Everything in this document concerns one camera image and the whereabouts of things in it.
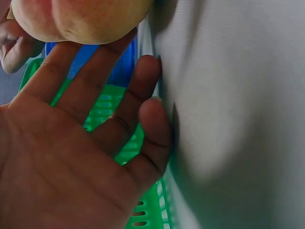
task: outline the finger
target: finger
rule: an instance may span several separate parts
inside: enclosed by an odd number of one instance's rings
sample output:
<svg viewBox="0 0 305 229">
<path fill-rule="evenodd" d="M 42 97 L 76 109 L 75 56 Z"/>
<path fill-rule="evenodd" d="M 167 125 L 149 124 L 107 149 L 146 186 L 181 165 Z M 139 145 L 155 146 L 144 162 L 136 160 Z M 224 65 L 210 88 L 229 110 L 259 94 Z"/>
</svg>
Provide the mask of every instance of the finger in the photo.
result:
<svg viewBox="0 0 305 229">
<path fill-rule="evenodd" d="M 80 48 L 80 44 L 73 42 L 58 43 L 23 87 L 20 94 L 25 93 L 46 103 L 51 103 L 66 79 Z"/>
<path fill-rule="evenodd" d="M 133 30 L 114 43 L 100 46 L 75 76 L 56 107 L 70 114 L 82 125 L 116 62 L 135 35 L 136 30 Z"/>
<path fill-rule="evenodd" d="M 92 133 L 102 151 L 113 157 L 131 138 L 138 124 L 139 108 L 153 94 L 160 73 L 161 64 L 154 57 L 143 56 L 138 60 L 118 108 Z"/>
<path fill-rule="evenodd" d="M 20 37 L 16 42 L 2 46 L 1 64 L 5 72 L 12 74 L 22 67 L 32 57 L 34 43 Z"/>
<path fill-rule="evenodd" d="M 172 147 L 172 131 L 162 103 L 158 100 L 146 101 L 140 108 L 139 119 L 145 139 L 140 153 L 125 165 L 125 169 L 142 195 L 165 172 Z"/>
<path fill-rule="evenodd" d="M 8 20 L 0 24 L 0 46 L 5 45 L 7 42 L 15 41 L 19 37 L 30 36 L 20 27 L 20 25 L 13 20 Z"/>
</svg>

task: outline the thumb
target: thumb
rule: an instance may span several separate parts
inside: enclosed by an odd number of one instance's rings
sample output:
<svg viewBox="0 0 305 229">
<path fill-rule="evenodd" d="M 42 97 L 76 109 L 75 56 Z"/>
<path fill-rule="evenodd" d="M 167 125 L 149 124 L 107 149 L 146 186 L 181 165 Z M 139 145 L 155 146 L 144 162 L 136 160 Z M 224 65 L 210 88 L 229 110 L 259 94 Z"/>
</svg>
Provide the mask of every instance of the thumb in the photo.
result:
<svg viewBox="0 0 305 229">
<path fill-rule="evenodd" d="M 8 20 L 0 25 L 0 46 L 16 41 L 19 37 L 33 39 L 14 20 Z"/>
</svg>

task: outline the fingernail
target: fingernail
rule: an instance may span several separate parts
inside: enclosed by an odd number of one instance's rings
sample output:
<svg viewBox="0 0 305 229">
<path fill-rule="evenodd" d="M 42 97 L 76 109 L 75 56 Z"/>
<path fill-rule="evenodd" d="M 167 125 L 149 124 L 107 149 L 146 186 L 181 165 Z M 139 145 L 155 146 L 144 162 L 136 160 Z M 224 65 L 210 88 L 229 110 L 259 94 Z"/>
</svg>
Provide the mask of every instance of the fingernail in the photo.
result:
<svg viewBox="0 0 305 229">
<path fill-rule="evenodd" d="M 159 102 L 163 103 L 163 99 L 158 96 L 153 97 L 153 99 L 158 100 Z"/>
</svg>

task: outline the gray fabric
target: gray fabric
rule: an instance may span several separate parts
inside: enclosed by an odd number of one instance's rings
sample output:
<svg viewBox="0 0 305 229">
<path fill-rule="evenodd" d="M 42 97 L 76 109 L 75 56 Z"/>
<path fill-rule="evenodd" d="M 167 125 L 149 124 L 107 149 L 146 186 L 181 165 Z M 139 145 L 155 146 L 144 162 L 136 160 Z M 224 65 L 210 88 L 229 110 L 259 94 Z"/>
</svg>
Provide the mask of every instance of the gray fabric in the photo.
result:
<svg viewBox="0 0 305 229">
<path fill-rule="evenodd" d="M 163 61 L 182 228 L 305 228 L 304 9 L 160 0 L 141 24 Z"/>
</svg>

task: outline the basket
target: basket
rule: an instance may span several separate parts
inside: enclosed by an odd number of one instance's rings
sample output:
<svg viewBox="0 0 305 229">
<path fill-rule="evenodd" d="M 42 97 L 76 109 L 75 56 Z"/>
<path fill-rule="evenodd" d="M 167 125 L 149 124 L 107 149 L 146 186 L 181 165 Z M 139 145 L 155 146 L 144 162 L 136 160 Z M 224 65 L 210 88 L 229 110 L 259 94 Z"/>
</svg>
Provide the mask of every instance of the basket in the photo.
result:
<svg viewBox="0 0 305 229">
<path fill-rule="evenodd" d="M 45 55 L 47 56 L 56 43 L 46 43 Z M 92 54 L 96 51 L 99 45 L 84 45 L 76 55 L 68 78 L 73 79 L 81 67 L 90 59 Z M 110 74 L 107 84 L 127 87 L 134 70 L 134 66 L 137 60 L 137 39 L 134 39 L 132 43 L 125 50 L 124 54 L 120 57 L 119 61 L 115 65 L 113 71 Z"/>
<path fill-rule="evenodd" d="M 43 59 L 35 59 L 27 66 L 19 90 L 21 90 L 27 81 L 33 76 L 42 62 Z M 52 102 L 52 106 L 56 104 L 70 82 L 70 79 L 66 79 Z M 125 88 L 123 87 L 105 85 L 102 94 L 99 96 L 84 124 L 84 128 L 88 132 L 93 131 L 112 114 L 119 104 L 124 91 Z M 124 165 L 139 153 L 142 141 L 143 131 L 141 127 L 138 126 L 135 134 L 118 154 L 115 160 L 121 165 Z M 164 178 L 162 178 L 143 195 L 138 206 L 134 210 L 137 214 L 134 214 L 130 218 L 126 229 L 173 229 L 173 211 L 170 208 L 169 200 L 168 187 L 166 186 Z"/>
</svg>

